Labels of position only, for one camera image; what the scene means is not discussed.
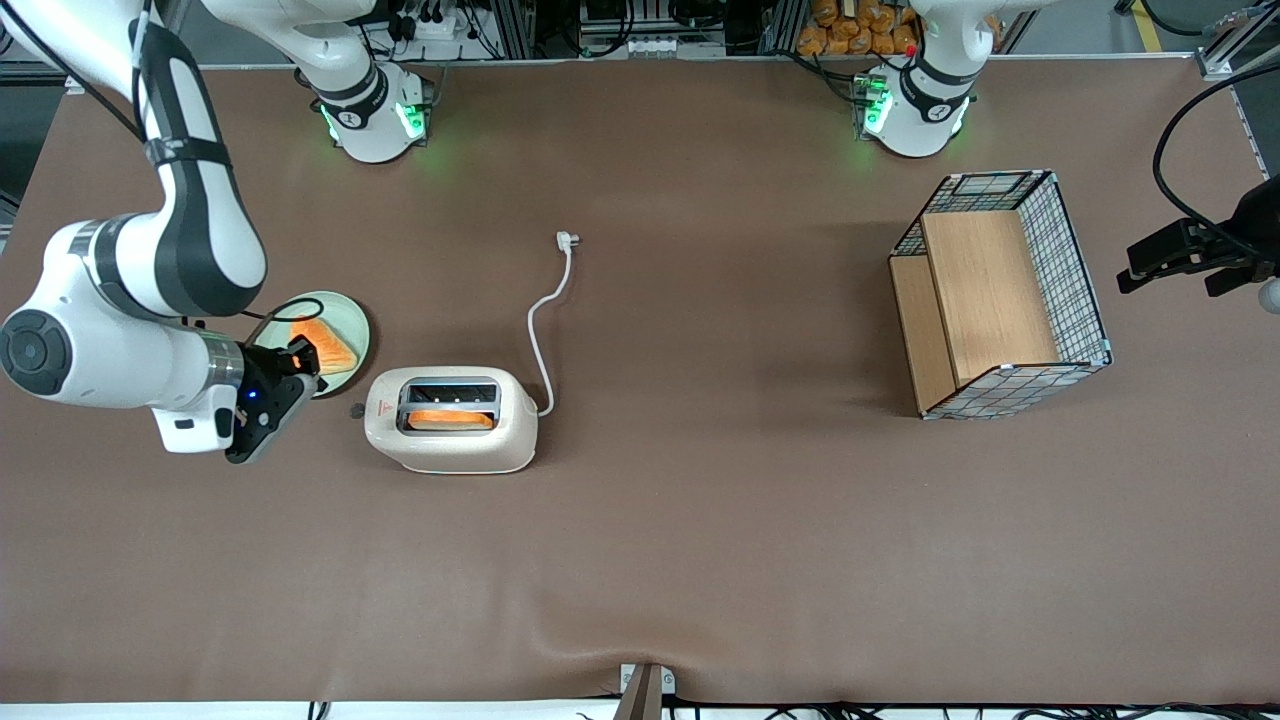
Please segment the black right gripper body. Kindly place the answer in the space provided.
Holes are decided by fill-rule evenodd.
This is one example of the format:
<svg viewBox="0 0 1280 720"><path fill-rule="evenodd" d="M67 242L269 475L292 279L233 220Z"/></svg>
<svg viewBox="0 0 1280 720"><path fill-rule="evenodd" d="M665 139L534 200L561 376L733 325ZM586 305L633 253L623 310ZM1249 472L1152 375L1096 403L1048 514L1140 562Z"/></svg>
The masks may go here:
<svg viewBox="0 0 1280 720"><path fill-rule="evenodd" d="M261 459L302 404L302 374L248 368L236 400L227 460L241 465Z"/></svg>

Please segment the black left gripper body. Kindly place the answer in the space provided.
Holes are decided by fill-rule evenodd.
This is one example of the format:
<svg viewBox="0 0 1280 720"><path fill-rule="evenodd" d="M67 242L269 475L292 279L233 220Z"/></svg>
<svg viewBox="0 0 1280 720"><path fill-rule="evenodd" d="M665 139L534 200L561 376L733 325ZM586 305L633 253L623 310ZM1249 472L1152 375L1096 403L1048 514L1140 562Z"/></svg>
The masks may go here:
<svg viewBox="0 0 1280 720"><path fill-rule="evenodd" d="M1260 258L1279 263L1277 176L1245 192L1231 215L1231 236Z"/></svg>

